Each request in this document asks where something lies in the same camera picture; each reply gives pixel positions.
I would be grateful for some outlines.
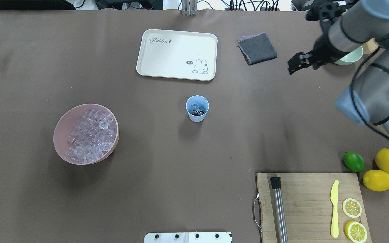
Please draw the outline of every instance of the metal stand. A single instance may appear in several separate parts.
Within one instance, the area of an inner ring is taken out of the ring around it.
[[[198,1],[197,0],[182,0],[182,15],[197,15]]]

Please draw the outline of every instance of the white tray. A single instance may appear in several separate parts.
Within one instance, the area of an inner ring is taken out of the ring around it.
[[[140,75],[209,81],[216,75],[214,34],[148,29],[142,36]]]

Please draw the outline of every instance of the brown table surface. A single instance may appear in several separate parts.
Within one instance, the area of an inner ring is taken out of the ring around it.
[[[215,78],[139,75],[147,29],[215,34]],[[248,66],[236,40],[261,32],[278,57]],[[372,169],[389,142],[334,108],[356,66],[287,72],[320,34],[302,12],[0,12],[0,243],[178,231],[255,243],[257,172],[348,173],[345,151]],[[185,111],[196,94],[210,102],[201,123]],[[82,103],[111,109],[121,131],[113,155],[89,166],[63,161],[52,143],[59,118]],[[361,192],[373,241],[389,242],[389,190]]]

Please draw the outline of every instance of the paper cup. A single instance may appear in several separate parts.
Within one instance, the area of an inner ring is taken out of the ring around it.
[[[203,106],[205,108],[205,113],[203,115],[192,115],[191,114],[191,106],[193,104],[198,104],[200,106]],[[208,103],[208,100],[203,96],[192,96],[187,100],[187,103],[185,103],[185,109],[187,110],[188,117],[190,117],[190,120],[194,121],[195,123],[201,122],[204,120],[205,116],[207,115],[209,109],[210,109],[210,103]]]

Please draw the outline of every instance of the black knob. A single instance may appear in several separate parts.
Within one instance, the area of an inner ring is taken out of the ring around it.
[[[273,189],[278,189],[281,187],[280,177],[270,177],[270,180],[271,180],[271,187]]]

